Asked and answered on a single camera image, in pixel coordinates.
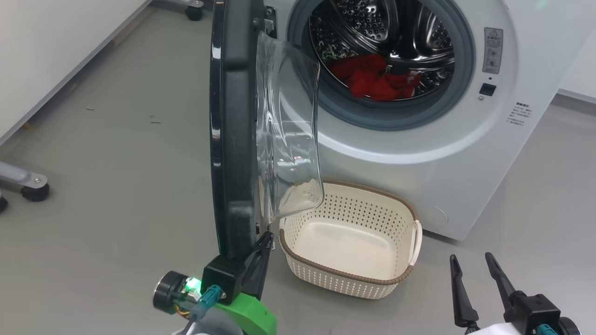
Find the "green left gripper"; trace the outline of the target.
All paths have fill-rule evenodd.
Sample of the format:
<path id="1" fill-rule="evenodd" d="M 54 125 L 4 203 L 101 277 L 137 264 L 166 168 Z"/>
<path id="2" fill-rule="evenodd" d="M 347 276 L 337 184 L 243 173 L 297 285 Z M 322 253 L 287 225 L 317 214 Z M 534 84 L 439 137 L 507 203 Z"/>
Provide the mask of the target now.
<path id="1" fill-rule="evenodd" d="M 240 292 L 229 305 L 217 303 L 246 335 L 278 335 L 276 316 L 259 300 L 274 249 L 274 233 L 265 231 L 241 261 Z"/>

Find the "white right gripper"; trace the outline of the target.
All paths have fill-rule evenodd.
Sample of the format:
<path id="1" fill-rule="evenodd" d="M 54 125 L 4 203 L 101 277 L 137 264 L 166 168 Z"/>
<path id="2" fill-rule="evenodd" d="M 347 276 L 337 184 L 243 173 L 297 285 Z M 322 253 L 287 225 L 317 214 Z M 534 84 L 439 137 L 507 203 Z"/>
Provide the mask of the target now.
<path id="1" fill-rule="evenodd" d="M 499 295 L 504 306 L 504 320 L 507 323 L 493 324 L 486 328 L 477 325 L 479 316 L 472 307 L 466 289 L 462 282 L 462 270 L 455 255 L 449 257 L 451 290 L 453 297 L 454 324 L 457 327 L 465 328 L 465 335 L 513 335 L 513 324 L 515 319 L 515 300 L 526 297 L 526 293 L 515 290 L 505 272 L 500 267 L 494 255 L 485 253 L 486 263 L 490 276 L 497 284 Z"/>

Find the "black round glass washer door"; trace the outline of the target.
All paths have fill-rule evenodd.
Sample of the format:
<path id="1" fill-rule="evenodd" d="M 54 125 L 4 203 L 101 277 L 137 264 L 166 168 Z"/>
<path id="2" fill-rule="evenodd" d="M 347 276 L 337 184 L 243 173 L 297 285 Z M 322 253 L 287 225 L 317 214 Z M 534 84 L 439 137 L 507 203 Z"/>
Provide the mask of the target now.
<path id="1" fill-rule="evenodd" d="M 267 0 L 216 0 L 210 53 L 211 185 L 219 252 L 243 259 L 258 227 L 324 200 L 319 63 L 283 40 Z"/>

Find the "red and white garment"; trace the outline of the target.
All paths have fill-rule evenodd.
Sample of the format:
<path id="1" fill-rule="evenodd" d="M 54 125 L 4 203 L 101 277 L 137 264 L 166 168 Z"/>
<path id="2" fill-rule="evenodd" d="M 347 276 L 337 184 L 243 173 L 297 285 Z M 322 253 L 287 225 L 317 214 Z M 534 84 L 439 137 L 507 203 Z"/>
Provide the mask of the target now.
<path id="1" fill-rule="evenodd" d="M 421 74 L 390 74 L 385 59 L 378 54 L 356 55 L 326 62 L 331 74 L 347 85 L 356 98 L 396 101 L 412 98 L 421 82 Z"/>

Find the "cream perforated laundry basket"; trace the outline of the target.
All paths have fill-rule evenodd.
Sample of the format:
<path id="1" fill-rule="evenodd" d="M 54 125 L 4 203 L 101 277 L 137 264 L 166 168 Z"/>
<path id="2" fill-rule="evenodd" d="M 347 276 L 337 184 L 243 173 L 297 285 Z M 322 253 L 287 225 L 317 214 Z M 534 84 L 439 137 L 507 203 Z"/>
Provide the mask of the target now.
<path id="1" fill-rule="evenodd" d="M 279 241 L 292 273 L 315 286 L 364 299 L 382 299 L 412 273 L 423 239 L 413 206 L 381 189 L 325 181 L 315 210 L 279 223 Z"/>

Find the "white front-load washing machine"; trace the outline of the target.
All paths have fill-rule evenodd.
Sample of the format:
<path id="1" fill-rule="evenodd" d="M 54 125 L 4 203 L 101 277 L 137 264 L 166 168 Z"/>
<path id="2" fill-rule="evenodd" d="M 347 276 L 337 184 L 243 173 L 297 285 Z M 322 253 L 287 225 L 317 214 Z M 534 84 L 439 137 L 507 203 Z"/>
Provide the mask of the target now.
<path id="1" fill-rule="evenodd" d="M 267 0 L 283 40 L 321 67 L 322 174 L 400 195 L 423 228 L 463 240 L 504 179 L 585 41 L 596 0 Z M 498 74 L 484 28 L 504 30 Z M 412 98 L 356 98 L 326 67 L 378 54 L 417 71 Z"/>

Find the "white partition panel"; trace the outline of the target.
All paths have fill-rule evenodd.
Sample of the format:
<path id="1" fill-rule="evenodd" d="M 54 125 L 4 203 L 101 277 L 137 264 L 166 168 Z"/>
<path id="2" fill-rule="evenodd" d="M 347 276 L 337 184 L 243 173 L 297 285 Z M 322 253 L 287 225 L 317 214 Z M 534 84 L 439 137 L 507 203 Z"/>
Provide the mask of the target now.
<path id="1" fill-rule="evenodd" d="M 558 94 L 596 105 L 596 29 L 585 41 Z"/>
<path id="2" fill-rule="evenodd" d="M 0 145 L 151 0 L 0 0 Z"/>

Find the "grey warning sticker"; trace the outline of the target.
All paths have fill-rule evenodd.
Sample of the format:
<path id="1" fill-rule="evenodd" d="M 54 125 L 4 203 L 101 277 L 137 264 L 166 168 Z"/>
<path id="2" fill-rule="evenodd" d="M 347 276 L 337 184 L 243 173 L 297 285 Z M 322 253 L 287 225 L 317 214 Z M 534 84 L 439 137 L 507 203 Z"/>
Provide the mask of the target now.
<path id="1" fill-rule="evenodd" d="M 487 74 L 498 74 L 504 46 L 504 30 L 501 28 L 484 28 L 484 57 L 482 70 Z"/>

